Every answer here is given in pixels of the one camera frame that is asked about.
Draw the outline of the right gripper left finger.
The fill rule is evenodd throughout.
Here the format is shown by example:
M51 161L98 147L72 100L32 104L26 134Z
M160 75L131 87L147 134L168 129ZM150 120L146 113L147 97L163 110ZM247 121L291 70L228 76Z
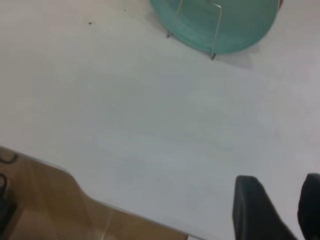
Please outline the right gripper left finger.
M295 240L254 176L235 179L232 221L236 240Z

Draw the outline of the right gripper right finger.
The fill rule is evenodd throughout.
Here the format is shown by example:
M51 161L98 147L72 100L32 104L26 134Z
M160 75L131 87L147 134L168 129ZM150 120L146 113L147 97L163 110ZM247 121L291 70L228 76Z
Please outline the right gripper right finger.
M297 211L305 240L320 239L320 175L309 173L302 185Z

